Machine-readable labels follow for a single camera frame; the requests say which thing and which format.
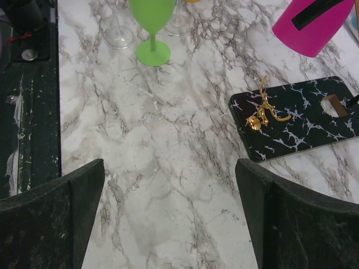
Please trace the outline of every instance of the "gold object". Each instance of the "gold object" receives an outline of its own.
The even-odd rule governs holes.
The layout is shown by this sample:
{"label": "gold object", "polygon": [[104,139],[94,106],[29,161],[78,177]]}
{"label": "gold object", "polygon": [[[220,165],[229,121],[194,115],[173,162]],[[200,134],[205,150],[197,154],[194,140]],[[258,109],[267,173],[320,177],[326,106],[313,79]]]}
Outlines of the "gold object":
{"label": "gold object", "polygon": [[258,111],[257,111],[257,116],[250,116],[247,119],[247,123],[251,126],[251,128],[255,131],[258,131],[261,127],[262,124],[264,124],[264,126],[268,126],[269,120],[265,115],[265,110],[269,109],[271,115],[273,116],[274,119],[276,119],[279,122],[285,122],[286,120],[289,120],[292,116],[288,115],[285,118],[281,118],[279,116],[276,115],[274,109],[275,106],[270,105],[268,103],[268,94],[263,92],[263,86],[264,86],[264,82],[266,80],[267,76],[264,76],[264,78],[262,79],[262,82],[260,83],[260,88],[259,88],[259,93],[263,98],[263,103],[260,105]]}

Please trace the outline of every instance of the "gold branch ornament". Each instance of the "gold branch ornament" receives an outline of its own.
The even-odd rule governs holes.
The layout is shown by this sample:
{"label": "gold branch ornament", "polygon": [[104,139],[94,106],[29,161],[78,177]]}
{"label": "gold branch ornament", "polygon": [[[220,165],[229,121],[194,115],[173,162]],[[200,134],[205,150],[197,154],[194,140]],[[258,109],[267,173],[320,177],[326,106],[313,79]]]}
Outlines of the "gold branch ornament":
{"label": "gold branch ornament", "polygon": [[277,114],[274,111],[275,106],[270,105],[268,103],[268,94],[263,92],[263,86],[264,86],[264,82],[265,82],[266,78],[267,78],[267,76],[264,76],[264,78],[262,79],[262,82],[260,83],[259,93],[263,98],[263,103],[260,105],[260,107],[257,111],[257,116],[250,116],[249,118],[247,118],[247,123],[251,126],[251,128],[253,130],[256,130],[256,131],[258,131],[260,129],[262,124],[264,126],[268,126],[269,120],[265,115],[266,109],[269,109],[273,118],[275,118],[279,122],[285,122],[286,120],[289,120],[292,117],[291,115],[288,115],[285,118],[281,118],[281,117],[277,116]]}

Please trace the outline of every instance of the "pink container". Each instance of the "pink container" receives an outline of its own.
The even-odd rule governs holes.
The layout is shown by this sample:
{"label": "pink container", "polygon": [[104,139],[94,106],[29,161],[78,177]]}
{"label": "pink container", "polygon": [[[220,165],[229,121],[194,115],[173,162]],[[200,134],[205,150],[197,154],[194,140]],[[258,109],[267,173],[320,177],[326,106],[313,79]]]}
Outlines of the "pink container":
{"label": "pink container", "polygon": [[345,0],[332,7],[298,31],[292,19],[314,0],[293,0],[273,26],[273,33],[286,46],[308,57],[316,57],[343,25],[354,0]]}

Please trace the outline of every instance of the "green glass base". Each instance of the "green glass base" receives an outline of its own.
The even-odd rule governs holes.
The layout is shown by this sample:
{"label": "green glass base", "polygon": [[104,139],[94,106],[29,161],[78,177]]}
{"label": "green glass base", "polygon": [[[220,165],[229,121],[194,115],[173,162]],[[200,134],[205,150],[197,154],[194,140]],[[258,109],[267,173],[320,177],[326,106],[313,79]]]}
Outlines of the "green glass base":
{"label": "green glass base", "polygon": [[156,40],[156,50],[151,51],[151,41],[148,40],[137,47],[136,56],[147,66],[161,66],[170,59],[171,50],[166,43]]}

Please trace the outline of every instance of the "wine glass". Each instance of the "wine glass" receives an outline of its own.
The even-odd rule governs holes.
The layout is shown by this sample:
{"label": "wine glass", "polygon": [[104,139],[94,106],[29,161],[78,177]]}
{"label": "wine glass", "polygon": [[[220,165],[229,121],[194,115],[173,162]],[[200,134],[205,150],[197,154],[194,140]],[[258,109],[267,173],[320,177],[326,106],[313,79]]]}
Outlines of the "wine glass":
{"label": "wine glass", "polygon": [[160,66],[171,57],[171,50],[156,34],[171,18],[176,0],[130,0],[130,9],[137,22],[150,34],[150,40],[136,49],[138,60],[147,66]]}
{"label": "wine glass", "polygon": [[109,6],[112,10],[112,14],[115,16],[116,25],[105,32],[105,43],[113,49],[126,49],[134,43],[134,34],[130,28],[119,24],[116,5],[109,3]]}
{"label": "wine glass", "polygon": [[164,28],[171,35],[187,34],[191,28],[189,19],[181,14],[182,0],[177,0],[176,13],[171,17],[170,21]]}

